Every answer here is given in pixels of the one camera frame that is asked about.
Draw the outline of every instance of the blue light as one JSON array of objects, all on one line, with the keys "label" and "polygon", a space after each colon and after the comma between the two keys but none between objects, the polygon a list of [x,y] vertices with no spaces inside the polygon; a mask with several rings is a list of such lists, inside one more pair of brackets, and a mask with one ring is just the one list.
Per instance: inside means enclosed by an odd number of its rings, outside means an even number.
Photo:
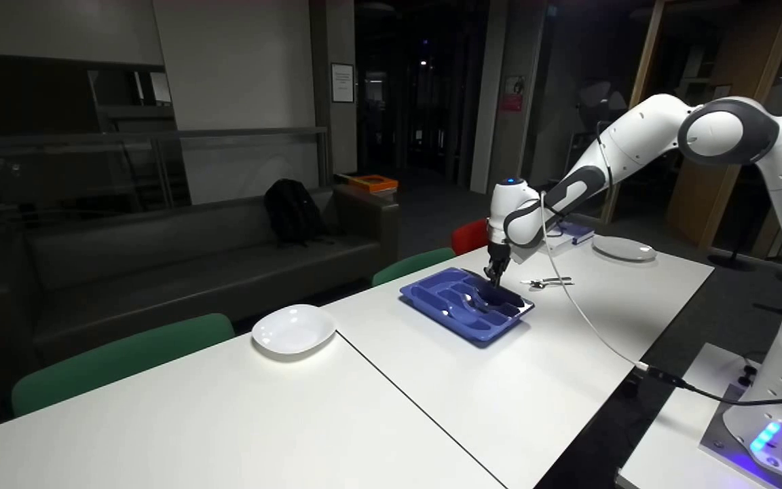
[{"label": "blue light", "polygon": [[778,425],[776,422],[772,422],[753,444],[748,444],[748,448],[753,452],[763,452],[776,436],[778,436]]}]

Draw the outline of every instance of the backpack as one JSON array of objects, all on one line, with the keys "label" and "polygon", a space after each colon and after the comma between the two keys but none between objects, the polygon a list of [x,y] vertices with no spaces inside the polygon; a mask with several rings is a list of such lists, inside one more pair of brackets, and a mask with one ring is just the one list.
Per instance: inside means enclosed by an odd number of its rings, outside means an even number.
[{"label": "backpack", "polygon": [[280,241],[307,245],[322,232],[311,197],[295,179],[276,179],[264,194],[264,209]]}]

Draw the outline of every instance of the robotic arm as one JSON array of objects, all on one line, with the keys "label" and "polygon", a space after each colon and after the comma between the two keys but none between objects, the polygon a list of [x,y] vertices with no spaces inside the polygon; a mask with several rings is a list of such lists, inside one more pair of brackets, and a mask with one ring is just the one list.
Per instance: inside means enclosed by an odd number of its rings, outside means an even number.
[{"label": "robotic arm", "polygon": [[[772,116],[748,99],[716,99],[690,108],[672,96],[653,96],[606,129],[549,194],[541,197],[520,179],[503,179],[493,187],[488,281],[499,282],[511,258],[527,258],[538,248],[543,222],[553,214],[572,211],[586,199],[633,178],[675,146],[694,163],[758,167],[782,229],[782,116]],[[758,389],[740,399],[782,396],[782,330],[758,377]],[[731,407],[721,413],[721,422],[759,468],[782,472],[782,464],[773,461],[778,456],[776,448],[767,448],[772,444],[748,444],[763,436],[766,425],[782,432],[782,406]]]},{"label": "robotic arm", "polygon": [[572,211],[577,205],[625,182],[647,163],[672,150],[687,114],[690,106],[672,96],[647,99],[606,129],[543,201],[523,179],[503,179],[492,197],[488,281],[499,282],[511,255],[523,255],[538,245],[546,220],[560,211]]},{"label": "robotic arm", "polygon": [[651,96],[609,126],[546,197],[523,179],[499,179],[492,197],[485,278],[499,282],[511,258],[523,260],[538,248],[543,222],[625,182],[667,150],[679,146],[694,163],[755,163],[773,146],[776,133],[776,119],[746,99],[693,108],[672,96]]}]

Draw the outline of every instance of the chair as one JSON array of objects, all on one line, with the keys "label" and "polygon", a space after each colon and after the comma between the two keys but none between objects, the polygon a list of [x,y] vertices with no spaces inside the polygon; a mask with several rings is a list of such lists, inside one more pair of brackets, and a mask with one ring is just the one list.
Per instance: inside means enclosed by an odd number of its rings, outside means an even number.
[{"label": "chair", "polygon": [[10,407],[23,415],[231,338],[234,326],[224,315],[200,315],[148,330],[30,373],[10,389]]},{"label": "chair", "polygon": [[413,275],[413,271],[433,266],[439,260],[447,260],[447,258],[454,258],[451,248],[438,248],[438,250],[429,250],[429,252],[408,255],[408,258],[374,271],[368,282],[371,286],[382,286],[382,282],[391,282],[395,278]]}]

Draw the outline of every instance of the white plate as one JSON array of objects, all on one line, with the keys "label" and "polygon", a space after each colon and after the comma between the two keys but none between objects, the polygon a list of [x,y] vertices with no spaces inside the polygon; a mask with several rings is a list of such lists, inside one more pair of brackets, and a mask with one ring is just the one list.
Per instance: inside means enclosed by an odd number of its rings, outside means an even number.
[{"label": "white plate", "polygon": [[261,319],[253,343],[276,357],[303,357],[334,338],[330,319],[311,305],[292,305]]},{"label": "white plate", "polygon": [[594,236],[591,250],[611,255],[615,260],[633,260],[633,263],[647,263],[657,258],[653,248],[643,241],[622,239],[622,236]]}]

